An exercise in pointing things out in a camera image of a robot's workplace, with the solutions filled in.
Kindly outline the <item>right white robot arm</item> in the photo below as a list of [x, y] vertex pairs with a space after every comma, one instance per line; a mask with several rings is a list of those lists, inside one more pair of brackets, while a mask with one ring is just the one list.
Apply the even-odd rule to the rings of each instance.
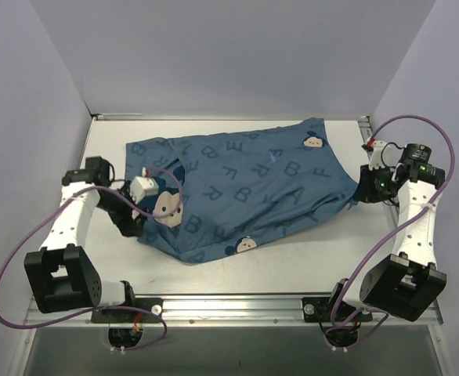
[[355, 201], [374, 204], [397, 200], [397, 227], [377, 246], [393, 240], [391, 252], [364, 276], [359, 289], [360, 306], [346, 293], [352, 280], [338, 283], [326, 301], [332, 322], [351, 319], [361, 309], [377, 309], [410, 322], [436, 300], [446, 286], [434, 252], [436, 209], [446, 186], [446, 173], [430, 164], [431, 149], [419, 143], [401, 147], [398, 163], [384, 161], [389, 144], [370, 140], [363, 148], [371, 153], [360, 168]]

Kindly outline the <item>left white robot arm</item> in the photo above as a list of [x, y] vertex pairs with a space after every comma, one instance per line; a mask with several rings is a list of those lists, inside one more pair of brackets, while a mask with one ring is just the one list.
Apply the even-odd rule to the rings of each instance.
[[144, 218], [133, 211], [143, 198], [158, 192], [150, 178], [137, 176], [113, 190], [112, 165], [88, 157], [82, 169], [62, 178], [60, 213], [38, 251], [24, 259], [34, 300], [42, 313], [107, 307], [120, 322], [132, 320], [137, 302], [129, 282], [106, 282], [85, 252], [89, 224], [96, 209], [105, 211], [124, 237], [140, 237]]

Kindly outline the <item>blue cartoon print pillowcase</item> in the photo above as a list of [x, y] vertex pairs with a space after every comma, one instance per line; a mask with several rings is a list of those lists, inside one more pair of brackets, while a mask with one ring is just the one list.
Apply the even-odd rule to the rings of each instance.
[[357, 188], [336, 158], [324, 122], [126, 146], [125, 177], [148, 171], [158, 192], [141, 242], [181, 262], [249, 251], [335, 217]]

